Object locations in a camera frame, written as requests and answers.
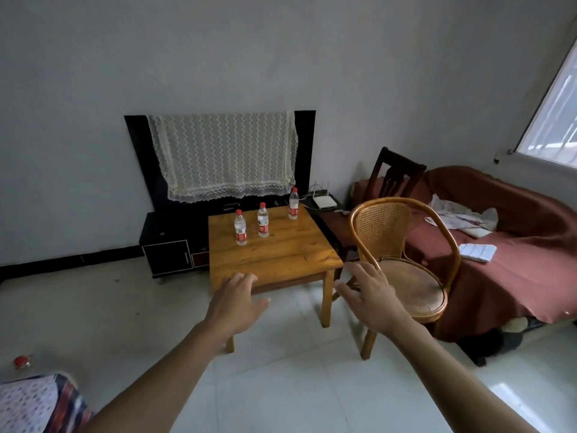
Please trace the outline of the person's left forearm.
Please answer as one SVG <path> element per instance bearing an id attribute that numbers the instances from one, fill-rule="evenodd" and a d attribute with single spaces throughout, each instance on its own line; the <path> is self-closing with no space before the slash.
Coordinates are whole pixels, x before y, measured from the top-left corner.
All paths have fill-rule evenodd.
<path id="1" fill-rule="evenodd" d="M 169 433 L 221 345 L 230 322 L 204 320 L 100 410 L 79 433 Z"/>

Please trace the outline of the rattan round chair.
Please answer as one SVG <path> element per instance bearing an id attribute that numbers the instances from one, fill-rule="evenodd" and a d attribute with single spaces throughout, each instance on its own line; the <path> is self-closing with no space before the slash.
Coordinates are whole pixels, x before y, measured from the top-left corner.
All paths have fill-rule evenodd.
<path id="1" fill-rule="evenodd" d="M 405 255 L 412 207 L 428 214 L 451 248 L 450 266 L 443 279 Z M 348 217 L 348 230 L 360 260 L 383 272 L 405 310 L 438 338 L 440 319 L 461 262 L 458 244 L 439 215 L 412 198 L 384 197 L 357 206 Z"/>

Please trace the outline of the black television cabinet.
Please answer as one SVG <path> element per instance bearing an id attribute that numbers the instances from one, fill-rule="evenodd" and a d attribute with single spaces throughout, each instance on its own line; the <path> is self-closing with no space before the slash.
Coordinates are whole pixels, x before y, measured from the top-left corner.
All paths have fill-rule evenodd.
<path id="1" fill-rule="evenodd" d="M 177 210 L 147 214 L 139 244 L 147 259 L 152 277 L 164 278 L 209 267 L 208 218 L 234 213 L 241 209 L 256 210 L 260 202 L 268 209 L 288 205 L 288 196 L 249 196 L 242 199 L 223 198 L 201 202 Z M 348 232 L 348 214 L 337 201 L 335 210 L 318 210 L 310 195 L 301 203 L 334 247 L 342 261 L 355 259 L 357 247 Z"/>

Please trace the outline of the square wooden table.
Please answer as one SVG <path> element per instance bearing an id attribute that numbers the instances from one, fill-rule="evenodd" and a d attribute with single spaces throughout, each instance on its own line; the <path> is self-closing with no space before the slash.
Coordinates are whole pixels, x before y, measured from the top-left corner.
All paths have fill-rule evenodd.
<path id="1" fill-rule="evenodd" d="M 237 245 L 233 228 L 234 214 L 208 217 L 209 269 L 211 293 L 222 280 L 234 273 L 252 273 L 257 277 L 252 293 L 260 294 L 322 281 L 320 322 L 328 328 L 334 293 L 334 275 L 343 261 L 303 205 L 298 217 L 289 218 L 289 208 L 268 211 L 270 234 L 263 238 L 257 232 L 257 212 L 244 212 L 247 244 Z"/>

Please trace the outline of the red covered sofa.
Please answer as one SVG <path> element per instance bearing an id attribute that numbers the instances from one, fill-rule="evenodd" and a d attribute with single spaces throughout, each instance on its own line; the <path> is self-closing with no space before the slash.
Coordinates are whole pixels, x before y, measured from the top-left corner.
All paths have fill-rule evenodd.
<path id="1" fill-rule="evenodd" d="M 547 324 L 577 318 L 577 212 L 466 166 L 427 171 L 409 198 L 429 206 L 433 195 L 478 213 L 495 208 L 499 216 L 496 231 L 483 238 L 449 230 L 458 246 L 497 250 L 489 263 L 461 257 L 438 338 L 457 342 L 517 318 Z M 426 212 L 411 210 L 405 255 L 443 279 L 451 248 Z"/>

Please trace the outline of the black flat television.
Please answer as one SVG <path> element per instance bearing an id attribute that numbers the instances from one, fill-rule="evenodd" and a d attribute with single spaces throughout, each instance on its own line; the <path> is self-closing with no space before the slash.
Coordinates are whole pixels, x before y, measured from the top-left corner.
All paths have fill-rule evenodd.
<path id="1" fill-rule="evenodd" d="M 312 168 L 316 111 L 295 111 L 294 116 L 295 129 L 298 136 L 294 185 L 299 191 L 307 192 L 310 185 Z M 160 171 L 159 160 L 152 142 L 148 117 L 146 115 L 126 115 L 124 118 L 154 210 L 168 211 L 191 206 L 190 203 L 172 201 L 168 198 L 168 187 Z"/>

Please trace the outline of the white router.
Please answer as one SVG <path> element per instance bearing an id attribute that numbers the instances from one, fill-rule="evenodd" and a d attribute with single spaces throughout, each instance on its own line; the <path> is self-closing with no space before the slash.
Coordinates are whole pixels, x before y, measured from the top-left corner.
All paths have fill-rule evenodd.
<path id="1" fill-rule="evenodd" d="M 318 182 L 314 182 L 311 186 L 310 197 L 313 204 L 318 210 L 335 210 L 337 209 L 337 201 L 331 195 L 328 189 L 329 182 L 326 187 L 323 187 Z"/>

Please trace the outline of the person's right hand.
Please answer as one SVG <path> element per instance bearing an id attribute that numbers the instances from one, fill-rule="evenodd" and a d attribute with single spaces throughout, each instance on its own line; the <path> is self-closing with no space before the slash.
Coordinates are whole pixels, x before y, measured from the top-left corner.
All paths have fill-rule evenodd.
<path id="1" fill-rule="evenodd" d="M 406 330 L 414 321 L 384 273 L 367 262 L 345 263 L 344 266 L 358 282 L 361 311 L 354 315 L 368 329 L 401 347 Z"/>

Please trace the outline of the patterned striped fabric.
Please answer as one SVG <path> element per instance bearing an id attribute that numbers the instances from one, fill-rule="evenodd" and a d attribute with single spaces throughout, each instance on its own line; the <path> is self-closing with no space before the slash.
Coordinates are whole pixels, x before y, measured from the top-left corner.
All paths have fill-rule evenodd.
<path id="1" fill-rule="evenodd" d="M 64 372 L 0 383 L 0 433 L 77 433 L 94 415 Z"/>

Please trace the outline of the person's right forearm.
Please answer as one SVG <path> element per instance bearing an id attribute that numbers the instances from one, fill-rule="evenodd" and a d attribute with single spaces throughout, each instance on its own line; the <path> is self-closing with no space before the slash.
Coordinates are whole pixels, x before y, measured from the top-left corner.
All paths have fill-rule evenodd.
<path id="1" fill-rule="evenodd" d="M 414 321 L 385 336 L 421 379 L 453 433 L 539 433 Z"/>

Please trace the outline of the folded white checked cloth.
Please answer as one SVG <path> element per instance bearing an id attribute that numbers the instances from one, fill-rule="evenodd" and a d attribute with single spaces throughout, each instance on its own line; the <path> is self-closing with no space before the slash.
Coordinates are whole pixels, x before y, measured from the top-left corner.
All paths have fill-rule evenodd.
<path id="1" fill-rule="evenodd" d="M 489 263 L 493 259 L 497 247 L 489 244 L 461 244 L 458 246 L 460 256 L 467 260 Z"/>

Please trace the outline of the window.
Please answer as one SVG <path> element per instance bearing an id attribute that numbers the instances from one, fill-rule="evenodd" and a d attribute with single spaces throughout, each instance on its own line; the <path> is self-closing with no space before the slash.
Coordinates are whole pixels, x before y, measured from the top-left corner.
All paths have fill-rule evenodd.
<path id="1" fill-rule="evenodd" d="M 577 170 L 577 38 L 514 152 Z"/>

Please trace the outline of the dark wooden chair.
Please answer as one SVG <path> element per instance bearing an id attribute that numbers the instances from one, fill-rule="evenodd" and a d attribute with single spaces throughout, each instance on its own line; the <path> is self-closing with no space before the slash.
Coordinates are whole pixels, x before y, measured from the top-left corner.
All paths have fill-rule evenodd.
<path id="1" fill-rule="evenodd" d="M 388 169 L 383 177 L 379 193 L 375 195 L 374 189 L 383 165 L 388 166 Z M 384 197 L 409 198 L 426 169 L 425 164 L 414 162 L 385 146 L 382 147 L 365 188 L 362 202 Z"/>

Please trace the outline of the cream lace cloth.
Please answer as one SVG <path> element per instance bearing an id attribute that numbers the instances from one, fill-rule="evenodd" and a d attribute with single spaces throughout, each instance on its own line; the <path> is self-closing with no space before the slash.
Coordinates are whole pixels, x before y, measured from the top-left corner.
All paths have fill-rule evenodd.
<path id="1" fill-rule="evenodd" d="M 171 201 L 283 196 L 296 182 L 299 139 L 294 111 L 147 119 Z"/>

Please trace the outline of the pile of white clothes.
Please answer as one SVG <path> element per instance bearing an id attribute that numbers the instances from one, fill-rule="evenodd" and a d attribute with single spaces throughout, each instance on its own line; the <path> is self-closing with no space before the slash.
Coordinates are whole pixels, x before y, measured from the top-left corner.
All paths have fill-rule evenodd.
<path id="1" fill-rule="evenodd" d="M 448 230 L 464 232 L 474 239 L 495 232 L 499 222 L 495 208 L 478 213 L 456 202 L 440 199 L 437 195 L 432 196 L 429 207 L 437 213 Z"/>

